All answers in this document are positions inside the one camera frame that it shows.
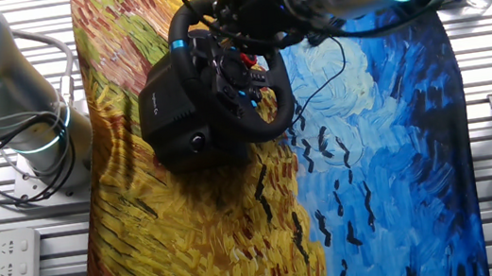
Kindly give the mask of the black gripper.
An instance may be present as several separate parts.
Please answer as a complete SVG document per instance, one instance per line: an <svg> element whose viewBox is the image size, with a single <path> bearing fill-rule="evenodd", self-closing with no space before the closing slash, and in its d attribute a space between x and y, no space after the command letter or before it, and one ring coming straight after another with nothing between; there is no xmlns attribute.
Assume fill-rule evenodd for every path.
<svg viewBox="0 0 492 276"><path fill-rule="evenodd" d="M304 34L298 19L282 0L220 0L215 17L224 31L243 34L251 47L301 42Z"/></svg>

